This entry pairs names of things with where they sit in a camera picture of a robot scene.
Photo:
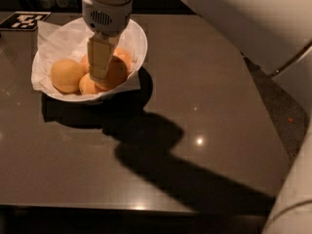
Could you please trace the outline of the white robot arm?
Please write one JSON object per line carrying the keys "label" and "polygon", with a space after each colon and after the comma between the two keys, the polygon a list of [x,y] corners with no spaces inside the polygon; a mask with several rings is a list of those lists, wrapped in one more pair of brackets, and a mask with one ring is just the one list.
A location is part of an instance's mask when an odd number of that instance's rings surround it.
{"label": "white robot arm", "polygon": [[[311,0],[180,0],[311,111]],[[311,136],[306,136],[263,234],[311,234]]]}

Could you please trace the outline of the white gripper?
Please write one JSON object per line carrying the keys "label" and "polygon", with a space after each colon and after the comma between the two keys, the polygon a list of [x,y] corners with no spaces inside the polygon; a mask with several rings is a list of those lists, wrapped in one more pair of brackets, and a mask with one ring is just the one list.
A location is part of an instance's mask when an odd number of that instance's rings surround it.
{"label": "white gripper", "polygon": [[119,37],[127,27],[133,0],[82,0],[82,15],[94,32],[88,39],[87,54],[91,78],[100,82],[106,76]]}

